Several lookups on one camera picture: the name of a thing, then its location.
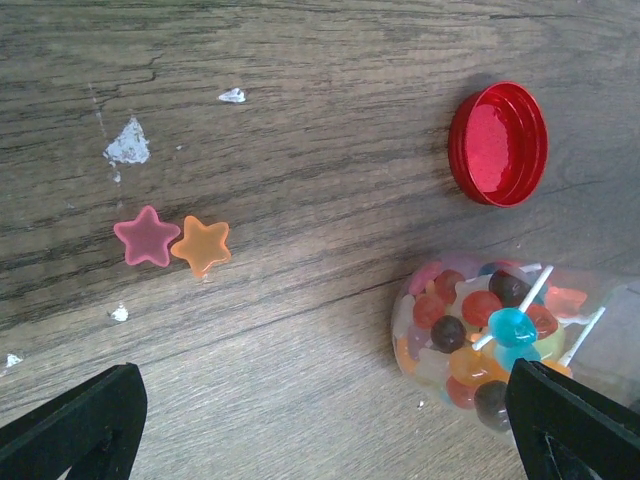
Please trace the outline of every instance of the white scratch mark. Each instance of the white scratch mark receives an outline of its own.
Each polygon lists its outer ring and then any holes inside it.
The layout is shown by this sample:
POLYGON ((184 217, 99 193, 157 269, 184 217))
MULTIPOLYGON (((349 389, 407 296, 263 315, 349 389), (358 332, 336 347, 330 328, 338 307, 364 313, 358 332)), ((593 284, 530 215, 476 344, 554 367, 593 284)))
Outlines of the white scratch mark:
POLYGON ((244 97, 244 92, 239 88, 234 88, 232 90, 229 90, 228 92, 224 92, 218 97, 218 99, 222 100, 223 102, 230 103, 243 103, 246 100, 246 98, 244 97))
POLYGON ((107 147, 102 155, 109 160, 109 164, 112 166, 116 162, 145 163, 151 156, 149 148, 147 148, 148 144, 149 140, 144 138, 142 125, 138 123, 136 117, 131 117, 122 133, 107 147))
POLYGON ((5 365, 5 368, 11 368, 16 366, 17 364, 19 364, 21 361, 23 361, 24 358, 19 357, 18 355, 15 355, 13 353, 9 353, 7 355, 7 364, 5 365))
POLYGON ((111 318, 116 322, 126 322, 129 318, 129 311, 124 308, 124 305, 120 303, 118 308, 116 308, 111 314, 111 318))
POLYGON ((93 100, 93 108, 96 111, 96 118, 98 119, 98 122, 100 122, 100 130, 102 130, 102 135, 106 140, 107 131, 105 130, 104 123, 102 122, 102 113, 100 112, 100 107, 98 106, 98 101, 96 100, 96 95, 93 91, 93 85, 91 85, 91 82, 89 82, 88 85, 89 85, 89 92, 91 92, 91 100, 93 100))

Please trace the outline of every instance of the red cap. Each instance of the red cap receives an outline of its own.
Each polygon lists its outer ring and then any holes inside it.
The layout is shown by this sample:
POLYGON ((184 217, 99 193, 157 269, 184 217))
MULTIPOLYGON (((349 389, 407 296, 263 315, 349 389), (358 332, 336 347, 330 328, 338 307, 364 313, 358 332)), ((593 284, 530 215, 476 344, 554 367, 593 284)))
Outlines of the red cap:
POLYGON ((497 207, 514 207, 531 196, 548 151, 540 107, 511 82, 467 98, 449 131, 449 164, 456 182, 472 200, 497 207))

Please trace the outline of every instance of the pink star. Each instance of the pink star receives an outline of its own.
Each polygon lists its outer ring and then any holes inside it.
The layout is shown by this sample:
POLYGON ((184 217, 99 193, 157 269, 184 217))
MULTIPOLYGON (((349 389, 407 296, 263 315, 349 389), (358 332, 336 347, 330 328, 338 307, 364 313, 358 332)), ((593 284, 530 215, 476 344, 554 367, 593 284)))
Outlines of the pink star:
POLYGON ((159 267, 169 265, 169 243, 180 235, 180 227, 161 222, 151 205, 144 207, 132 222, 116 223, 113 231, 126 247, 124 261, 128 265, 149 260, 159 267))

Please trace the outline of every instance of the clear plastic container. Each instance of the clear plastic container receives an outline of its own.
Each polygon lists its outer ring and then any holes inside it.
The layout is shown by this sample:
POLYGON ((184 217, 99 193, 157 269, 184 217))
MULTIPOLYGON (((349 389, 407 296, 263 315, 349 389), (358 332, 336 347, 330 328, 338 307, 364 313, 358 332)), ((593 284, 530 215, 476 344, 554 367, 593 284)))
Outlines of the clear plastic container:
POLYGON ((517 358, 640 411, 639 317, 638 279, 458 252, 411 276, 391 325, 405 375, 513 444, 504 394, 517 358))

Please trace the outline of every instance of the wooden surface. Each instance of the wooden surface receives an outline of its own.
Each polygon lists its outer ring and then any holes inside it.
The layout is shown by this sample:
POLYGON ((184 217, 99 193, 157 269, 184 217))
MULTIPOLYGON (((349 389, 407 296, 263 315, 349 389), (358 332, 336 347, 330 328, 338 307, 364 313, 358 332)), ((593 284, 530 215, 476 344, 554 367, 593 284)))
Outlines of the wooden surface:
POLYGON ((639 4, 246 3, 0 5, 0 354, 25 355, 0 422, 128 361, 135 479, 523 478, 401 377, 390 310, 447 248, 640 272, 639 4), (446 154, 500 79, 551 135, 512 210, 467 200, 446 154), (235 86, 244 105, 217 100, 235 86), (131 115, 151 159, 116 183, 102 151, 131 115), (146 204, 229 222, 232 262, 207 284, 127 266, 112 226, 146 204))

